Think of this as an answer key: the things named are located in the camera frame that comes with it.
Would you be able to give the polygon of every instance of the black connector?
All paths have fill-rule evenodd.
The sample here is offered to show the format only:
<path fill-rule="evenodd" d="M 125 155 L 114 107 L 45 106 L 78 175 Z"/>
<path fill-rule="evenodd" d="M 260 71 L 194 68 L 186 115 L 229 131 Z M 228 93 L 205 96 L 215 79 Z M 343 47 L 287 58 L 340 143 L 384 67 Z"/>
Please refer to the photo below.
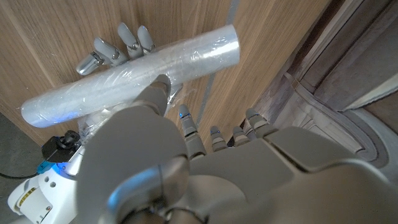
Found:
<path fill-rule="evenodd" d="M 81 146 L 80 135 L 67 131 L 65 136 L 53 136 L 42 146 L 43 158 L 48 162 L 68 162 Z"/>

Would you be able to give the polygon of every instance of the gray floor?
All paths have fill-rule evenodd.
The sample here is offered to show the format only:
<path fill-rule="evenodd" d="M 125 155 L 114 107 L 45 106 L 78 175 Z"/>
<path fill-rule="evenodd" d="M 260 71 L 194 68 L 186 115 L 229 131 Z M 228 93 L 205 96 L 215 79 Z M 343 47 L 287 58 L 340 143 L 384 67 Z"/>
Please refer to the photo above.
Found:
<path fill-rule="evenodd" d="M 31 175 L 42 161 L 40 146 L 0 114 L 0 172 L 14 176 Z M 22 181 L 0 177 L 0 223 L 18 218 L 9 209 L 7 199 Z"/>

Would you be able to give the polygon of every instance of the wooden wall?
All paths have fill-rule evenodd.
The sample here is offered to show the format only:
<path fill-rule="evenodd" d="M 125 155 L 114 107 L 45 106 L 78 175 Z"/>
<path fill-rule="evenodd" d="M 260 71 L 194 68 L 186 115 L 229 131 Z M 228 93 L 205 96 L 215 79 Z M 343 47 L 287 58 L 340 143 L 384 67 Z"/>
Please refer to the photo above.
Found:
<path fill-rule="evenodd" d="M 76 129 L 76 121 L 39 129 L 27 124 L 25 100 L 81 78 L 77 63 L 102 37 L 125 51 L 120 22 L 145 25 L 158 47 L 226 24 L 231 1 L 238 3 L 234 26 L 241 45 L 239 65 L 216 74 L 199 130 L 210 147 L 209 128 L 225 138 L 275 77 L 329 0 L 1 0 L 0 111 L 38 144 Z M 209 77 L 186 83 L 178 103 L 199 113 Z M 177 122 L 177 107 L 168 117 Z"/>

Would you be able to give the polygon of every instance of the stretch film roll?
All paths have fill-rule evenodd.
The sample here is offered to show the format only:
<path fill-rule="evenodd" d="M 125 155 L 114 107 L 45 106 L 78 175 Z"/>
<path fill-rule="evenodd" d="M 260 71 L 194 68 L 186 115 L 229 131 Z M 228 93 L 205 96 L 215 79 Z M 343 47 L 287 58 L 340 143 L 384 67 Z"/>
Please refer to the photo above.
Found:
<path fill-rule="evenodd" d="M 225 26 L 32 98 L 22 116 L 44 128 L 133 100 L 159 74 L 177 85 L 238 62 L 238 37 Z"/>

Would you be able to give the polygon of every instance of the black cable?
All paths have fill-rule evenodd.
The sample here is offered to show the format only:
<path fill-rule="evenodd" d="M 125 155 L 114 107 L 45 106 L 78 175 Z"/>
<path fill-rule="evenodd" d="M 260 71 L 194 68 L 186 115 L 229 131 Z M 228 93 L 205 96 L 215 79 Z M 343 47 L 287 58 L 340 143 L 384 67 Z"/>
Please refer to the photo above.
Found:
<path fill-rule="evenodd" d="M 29 176 L 25 176 L 25 177 L 13 177 L 13 176 L 8 176 L 6 174 L 0 173 L 0 177 L 7 178 L 7 179 L 12 179 L 12 180 L 23 180 L 23 179 L 28 179 L 28 178 L 35 177 L 37 175 L 38 175 L 38 173 L 35 173 L 33 175 L 29 175 Z"/>

